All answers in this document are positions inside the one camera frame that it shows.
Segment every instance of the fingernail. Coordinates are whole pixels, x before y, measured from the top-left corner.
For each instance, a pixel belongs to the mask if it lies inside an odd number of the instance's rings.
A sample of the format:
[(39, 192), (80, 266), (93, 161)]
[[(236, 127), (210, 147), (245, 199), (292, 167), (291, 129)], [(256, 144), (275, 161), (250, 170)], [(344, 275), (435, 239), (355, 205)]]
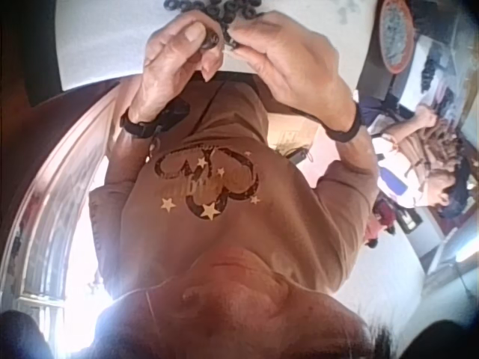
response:
[(206, 28), (201, 22), (195, 22), (193, 25), (190, 25), (186, 31), (185, 36), (190, 43), (199, 39), (204, 34), (206, 34)]

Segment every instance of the brown sweatshirt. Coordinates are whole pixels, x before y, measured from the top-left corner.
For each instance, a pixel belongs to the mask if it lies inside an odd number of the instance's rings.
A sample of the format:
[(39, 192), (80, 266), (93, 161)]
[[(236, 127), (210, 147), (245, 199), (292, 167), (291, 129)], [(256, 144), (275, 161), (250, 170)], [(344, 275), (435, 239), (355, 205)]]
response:
[(347, 279), (376, 180), (330, 164), (316, 188), (268, 148), (266, 110), (247, 85), (191, 83), (190, 115), (161, 138), (135, 183), (90, 193), (100, 273), (117, 298), (186, 271), (205, 251), (257, 254), (305, 288)]

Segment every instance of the wall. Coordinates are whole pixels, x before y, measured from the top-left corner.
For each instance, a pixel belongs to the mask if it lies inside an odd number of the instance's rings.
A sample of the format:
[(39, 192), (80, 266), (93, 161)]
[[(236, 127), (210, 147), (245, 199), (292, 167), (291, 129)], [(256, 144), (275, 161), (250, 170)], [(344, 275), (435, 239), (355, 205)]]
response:
[(402, 353), (416, 336), (434, 322), (446, 319), (464, 326), (471, 323), (478, 310), (478, 270), (463, 275), (463, 279), (476, 298), (468, 298), (459, 278), (423, 297), (398, 338), (398, 353)]
[(415, 210), (421, 216), (423, 223), (412, 233), (408, 234), (407, 238), (418, 257), (421, 258), (441, 243), (444, 239), (444, 234), (442, 234), (428, 208), (421, 207)]
[(468, 117), (464, 121), (462, 132), (472, 146), (478, 148), (478, 121), (479, 121), (479, 95), (472, 105)]

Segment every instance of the star graphic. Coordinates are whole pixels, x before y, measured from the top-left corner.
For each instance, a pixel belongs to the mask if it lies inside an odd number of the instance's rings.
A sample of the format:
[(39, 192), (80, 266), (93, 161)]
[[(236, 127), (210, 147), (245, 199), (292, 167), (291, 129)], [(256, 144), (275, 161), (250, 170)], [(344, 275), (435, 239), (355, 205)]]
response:
[(251, 203), (258, 204), (259, 202), (261, 202), (261, 200), (257, 196), (251, 197)]
[(208, 217), (210, 221), (212, 221), (215, 218), (215, 215), (219, 214), (221, 214), (221, 212), (216, 210), (214, 202), (209, 206), (206, 204), (203, 205), (203, 213), (201, 213), (201, 217)]
[(204, 168), (204, 166), (206, 166), (207, 164), (208, 162), (204, 160), (204, 157), (201, 157), (200, 159), (198, 159), (198, 164), (197, 164), (198, 167)]
[(162, 209), (166, 209), (166, 212), (170, 212), (172, 208), (176, 207), (177, 205), (173, 203), (173, 200), (171, 198), (168, 198), (167, 200), (165, 198), (162, 198), (163, 205)]

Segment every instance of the orange plate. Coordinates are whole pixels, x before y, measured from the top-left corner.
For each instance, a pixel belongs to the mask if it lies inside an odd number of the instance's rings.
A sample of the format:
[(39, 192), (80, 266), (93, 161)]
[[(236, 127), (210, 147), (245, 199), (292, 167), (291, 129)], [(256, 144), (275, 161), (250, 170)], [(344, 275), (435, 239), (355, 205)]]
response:
[[(384, 46), (382, 44), (382, 30), (384, 29), (384, 15), (385, 9), (390, 6), (391, 4), (397, 4), (397, 6), (403, 11), (404, 18), (406, 20), (406, 30), (407, 30), (407, 40), (406, 40), (406, 48), (404, 49), (403, 60), (398, 65), (391, 65), (386, 61), (385, 53), (384, 53)], [(384, 4), (382, 4), (381, 8), (381, 15), (379, 19), (379, 43), (381, 44), (381, 56), (384, 65), (389, 70), (390, 73), (398, 74), (404, 71), (407, 67), (409, 62), (412, 58), (412, 53), (414, 52), (414, 25), (412, 24), (412, 15), (411, 11), (407, 7), (404, 0), (385, 0)]]

